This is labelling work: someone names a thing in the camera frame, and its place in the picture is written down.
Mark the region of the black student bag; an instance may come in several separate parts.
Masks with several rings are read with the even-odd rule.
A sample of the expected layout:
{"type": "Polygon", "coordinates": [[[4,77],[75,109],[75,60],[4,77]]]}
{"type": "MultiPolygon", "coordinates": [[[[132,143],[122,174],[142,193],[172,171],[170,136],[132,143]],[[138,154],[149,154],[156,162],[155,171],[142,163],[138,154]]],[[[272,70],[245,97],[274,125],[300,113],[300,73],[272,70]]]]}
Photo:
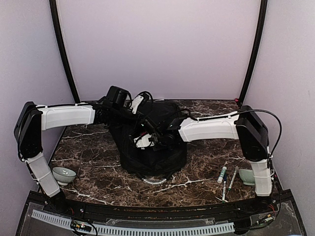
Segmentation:
{"type": "Polygon", "coordinates": [[[174,102],[154,101],[136,114],[123,112],[107,122],[119,152],[121,167],[139,178],[170,176],[187,163],[187,144],[178,128],[171,128],[188,116],[174,102]]]}

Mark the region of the green whiteboard pen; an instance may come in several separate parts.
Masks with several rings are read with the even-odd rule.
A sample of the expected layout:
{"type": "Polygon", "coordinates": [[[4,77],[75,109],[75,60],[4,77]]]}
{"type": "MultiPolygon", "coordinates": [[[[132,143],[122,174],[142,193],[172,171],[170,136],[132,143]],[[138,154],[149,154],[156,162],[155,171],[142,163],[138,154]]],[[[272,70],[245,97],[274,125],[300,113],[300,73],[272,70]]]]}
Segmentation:
{"type": "Polygon", "coordinates": [[[236,175],[237,175],[237,173],[238,173],[238,170],[239,170],[239,167],[236,166],[236,167],[235,167],[235,170],[234,170],[234,172],[233,172],[233,175],[232,175],[232,178],[231,178],[229,187],[228,187],[228,192],[232,189],[232,186],[233,186],[233,183],[234,183],[234,181],[235,181],[235,178],[236,178],[236,175]]]}

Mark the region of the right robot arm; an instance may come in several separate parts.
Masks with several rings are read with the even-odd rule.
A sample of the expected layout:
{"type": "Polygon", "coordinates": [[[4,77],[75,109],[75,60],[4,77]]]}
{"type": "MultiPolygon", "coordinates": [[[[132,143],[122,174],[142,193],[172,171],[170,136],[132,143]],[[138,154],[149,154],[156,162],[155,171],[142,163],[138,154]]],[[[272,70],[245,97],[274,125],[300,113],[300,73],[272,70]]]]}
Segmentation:
{"type": "Polygon", "coordinates": [[[273,191],[272,157],[274,150],[269,148],[268,128],[258,116],[266,113],[279,124],[279,134],[283,132],[281,120],[272,112],[242,106],[228,114],[194,117],[189,109],[182,117],[175,118],[167,126],[167,132],[177,141],[192,142],[210,139],[234,139],[241,145],[243,156],[249,161],[255,180],[255,193],[258,196],[251,203],[255,213],[262,213],[270,205],[273,191]]]}

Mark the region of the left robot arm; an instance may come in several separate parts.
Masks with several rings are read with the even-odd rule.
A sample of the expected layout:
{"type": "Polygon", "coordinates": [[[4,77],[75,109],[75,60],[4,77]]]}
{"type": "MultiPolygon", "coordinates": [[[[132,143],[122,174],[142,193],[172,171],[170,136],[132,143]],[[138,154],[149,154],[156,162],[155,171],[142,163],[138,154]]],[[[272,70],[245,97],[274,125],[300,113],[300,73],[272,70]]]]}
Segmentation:
{"type": "Polygon", "coordinates": [[[95,125],[113,121],[135,121],[138,114],[128,108],[114,109],[99,103],[36,105],[27,102],[14,128],[19,159],[26,164],[32,179],[50,199],[58,214],[69,211],[69,202],[61,190],[45,156],[45,141],[53,130],[74,125],[95,125]]]}

